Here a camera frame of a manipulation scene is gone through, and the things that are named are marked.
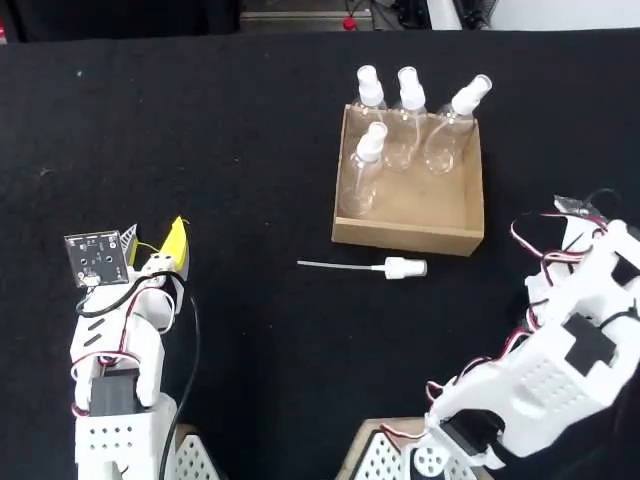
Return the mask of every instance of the black table surface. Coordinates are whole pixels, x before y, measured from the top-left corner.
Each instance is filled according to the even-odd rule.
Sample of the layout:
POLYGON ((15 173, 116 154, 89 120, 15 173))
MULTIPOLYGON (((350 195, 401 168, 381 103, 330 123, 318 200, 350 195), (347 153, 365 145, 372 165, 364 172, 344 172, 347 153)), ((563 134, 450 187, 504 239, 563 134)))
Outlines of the black table surface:
MULTIPOLYGON (((333 478, 364 419, 421 415, 426 380, 499 352, 537 269, 508 234, 520 212, 610 186, 624 198, 618 215, 640 224, 639 51, 632 30, 0 48, 0 477, 75 475, 69 345, 81 292, 62 237, 137 222, 159 243, 180 214, 203 318, 184 421, 232 480, 333 478), (426 279, 295 265, 390 254, 330 241, 342 109, 364 63, 390 102, 398 68, 415 65, 431 109, 476 73, 494 80, 478 109, 485 240, 470 258, 427 255, 426 279)), ((558 245, 555 227, 536 241, 558 245)), ((188 314, 165 340, 163 390, 177 398, 188 314)), ((623 468, 638 408, 618 409, 615 429, 612 411, 496 477, 623 468)))

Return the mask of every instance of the white robotic arm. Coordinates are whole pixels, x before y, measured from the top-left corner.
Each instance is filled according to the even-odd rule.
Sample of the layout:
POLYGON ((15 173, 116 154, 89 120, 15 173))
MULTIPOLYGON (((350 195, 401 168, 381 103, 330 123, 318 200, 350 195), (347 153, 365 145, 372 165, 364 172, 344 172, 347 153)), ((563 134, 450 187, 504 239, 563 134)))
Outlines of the white robotic arm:
POLYGON ((609 407, 634 374, 640 235, 620 220, 563 212, 564 250, 541 253, 541 272, 525 282, 535 306, 528 328, 514 333, 499 358, 470 362, 444 386, 430 382, 440 394, 424 436, 403 452, 405 479, 468 479, 470 467, 496 469, 508 456, 531 455, 609 407), (630 280, 618 275, 623 264, 635 272, 630 280))
POLYGON ((90 289, 77 306, 71 345, 78 479, 173 480, 180 464, 178 478, 218 480, 197 437, 188 437, 176 454, 176 403, 160 393, 161 335, 180 311, 189 265, 183 222, 176 219, 141 270, 132 266, 132 228, 122 248, 117 232, 65 239, 76 281, 90 289), (183 466, 190 455, 198 464, 191 459, 183 466))

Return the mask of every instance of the red object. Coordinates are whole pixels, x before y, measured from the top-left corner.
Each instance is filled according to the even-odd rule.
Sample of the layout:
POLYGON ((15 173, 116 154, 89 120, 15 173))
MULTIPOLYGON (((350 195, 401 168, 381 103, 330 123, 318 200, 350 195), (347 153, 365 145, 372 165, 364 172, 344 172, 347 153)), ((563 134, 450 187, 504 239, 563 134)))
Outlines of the red object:
POLYGON ((342 28, 344 28, 347 32, 352 32, 358 29, 358 24, 353 17, 345 17, 342 21, 342 28))

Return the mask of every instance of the clear plastic bottle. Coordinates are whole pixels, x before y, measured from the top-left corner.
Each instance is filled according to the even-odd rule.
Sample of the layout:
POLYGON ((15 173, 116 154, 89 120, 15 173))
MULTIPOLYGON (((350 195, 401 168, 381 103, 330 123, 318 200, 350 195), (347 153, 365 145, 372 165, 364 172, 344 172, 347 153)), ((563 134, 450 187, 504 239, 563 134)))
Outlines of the clear plastic bottle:
POLYGON ((372 65, 364 65, 358 69, 358 98, 351 104, 352 131, 356 136, 364 135, 372 122, 383 122, 382 111, 387 109, 384 101, 382 84, 378 80, 378 73, 372 65))
POLYGON ((411 166, 422 143, 427 110, 425 96, 418 73, 413 67, 398 72, 400 102, 387 121, 389 138, 384 151, 384 165, 390 170, 403 172, 411 166))
POLYGON ((377 180, 382 172, 382 149, 386 136, 384 123, 371 123, 343 167, 338 203, 349 216, 364 215, 373 206, 377 180))
POLYGON ((489 77, 476 75, 456 93, 451 103, 438 110, 436 118, 429 120, 432 128, 422 149, 422 158, 432 173, 450 172, 460 162, 473 132, 473 110, 491 86, 489 77))

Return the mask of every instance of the spray nozzle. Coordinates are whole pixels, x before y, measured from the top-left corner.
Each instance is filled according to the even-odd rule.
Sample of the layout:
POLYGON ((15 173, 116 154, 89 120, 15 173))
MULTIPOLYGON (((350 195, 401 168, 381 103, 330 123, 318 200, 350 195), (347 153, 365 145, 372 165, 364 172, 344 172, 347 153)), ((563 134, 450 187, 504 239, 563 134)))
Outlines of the spray nozzle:
POLYGON ((340 263, 308 262, 298 260, 298 265, 307 267, 338 268, 341 270, 373 270, 384 272, 387 280, 400 280, 407 277, 424 277, 427 274, 425 260, 409 260, 403 257, 387 257, 384 265, 344 265, 340 263))
POLYGON ((382 122, 372 122, 360 141, 356 153, 365 162, 375 162, 382 153, 387 138, 387 126, 382 122))
POLYGON ((360 100, 367 107, 377 107, 384 100, 382 85, 373 65, 364 65, 358 69, 358 91, 360 100))
POLYGON ((424 89, 418 80, 418 72, 413 67, 404 67, 398 72, 400 81, 400 99, 407 110, 417 110, 424 107, 424 89))
POLYGON ((489 77, 476 75, 469 85, 456 93, 451 100, 451 106, 460 115, 471 115, 492 86, 489 77))

